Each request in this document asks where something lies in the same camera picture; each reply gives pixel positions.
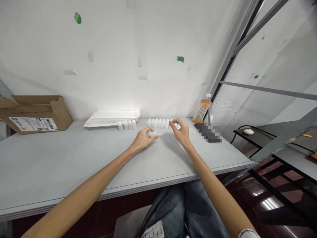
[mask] green paint mark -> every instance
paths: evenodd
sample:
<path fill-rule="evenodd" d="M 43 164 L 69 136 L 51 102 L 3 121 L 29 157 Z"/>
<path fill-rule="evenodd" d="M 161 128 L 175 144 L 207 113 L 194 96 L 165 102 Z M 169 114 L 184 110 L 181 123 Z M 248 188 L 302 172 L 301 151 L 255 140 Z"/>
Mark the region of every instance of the green paint mark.
<path fill-rule="evenodd" d="M 184 57 L 183 56 L 177 56 L 177 61 L 181 61 L 181 62 L 183 62 L 184 63 Z"/>
<path fill-rule="evenodd" d="M 82 22 L 82 18 L 80 17 L 79 13 L 76 12 L 75 13 L 75 21 L 80 24 Z"/>

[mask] stack of white paper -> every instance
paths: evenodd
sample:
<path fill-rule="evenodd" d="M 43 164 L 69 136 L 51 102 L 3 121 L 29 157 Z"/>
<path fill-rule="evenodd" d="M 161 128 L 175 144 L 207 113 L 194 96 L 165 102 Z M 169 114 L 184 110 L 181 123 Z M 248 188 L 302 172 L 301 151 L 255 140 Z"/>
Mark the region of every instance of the stack of white paper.
<path fill-rule="evenodd" d="M 113 127 L 118 126 L 118 122 L 122 124 L 125 120 L 138 120 L 140 110 L 136 111 L 114 111 L 114 110 L 97 110 L 86 121 L 84 127 Z"/>

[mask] hand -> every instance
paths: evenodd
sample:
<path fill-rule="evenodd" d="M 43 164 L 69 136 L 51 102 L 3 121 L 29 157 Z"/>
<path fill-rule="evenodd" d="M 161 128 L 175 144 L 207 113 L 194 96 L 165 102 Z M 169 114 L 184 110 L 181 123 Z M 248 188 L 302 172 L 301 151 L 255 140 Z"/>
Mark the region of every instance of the hand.
<path fill-rule="evenodd" d="M 174 123 L 181 125 L 181 128 L 177 130 Z M 180 142 L 182 146 L 190 145 L 191 141 L 189 140 L 189 133 L 188 133 L 189 126 L 185 122 L 177 118 L 177 119 L 169 121 L 169 125 L 173 129 L 175 138 Z"/>
<path fill-rule="evenodd" d="M 153 137 L 147 137 L 146 133 L 148 131 L 154 131 L 152 127 L 147 127 L 138 132 L 136 135 L 136 138 L 134 139 L 131 147 L 136 149 L 136 152 L 139 152 L 143 148 L 147 148 L 148 145 L 155 141 L 159 136 L 153 136 Z"/>

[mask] white computer mouse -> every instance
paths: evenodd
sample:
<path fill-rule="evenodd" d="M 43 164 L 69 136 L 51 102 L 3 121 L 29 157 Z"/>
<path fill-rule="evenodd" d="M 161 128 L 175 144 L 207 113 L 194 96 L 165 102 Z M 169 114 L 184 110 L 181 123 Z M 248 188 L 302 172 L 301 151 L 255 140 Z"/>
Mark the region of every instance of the white computer mouse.
<path fill-rule="evenodd" d="M 254 134 L 254 131 L 251 130 L 251 129 L 245 129 L 243 132 L 244 132 L 245 134 L 248 134 L 248 135 Z"/>

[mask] blue jeans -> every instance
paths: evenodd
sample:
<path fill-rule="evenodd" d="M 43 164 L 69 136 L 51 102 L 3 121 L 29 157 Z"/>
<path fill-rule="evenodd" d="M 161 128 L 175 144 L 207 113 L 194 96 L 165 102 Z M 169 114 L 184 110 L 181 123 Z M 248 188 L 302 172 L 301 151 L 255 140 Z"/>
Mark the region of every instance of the blue jeans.
<path fill-rule="evenodd" d="M 139 237 L 160 220 L 167 238 L 230 238 L 200 180 L 165 187 L 146 215 Z"/>

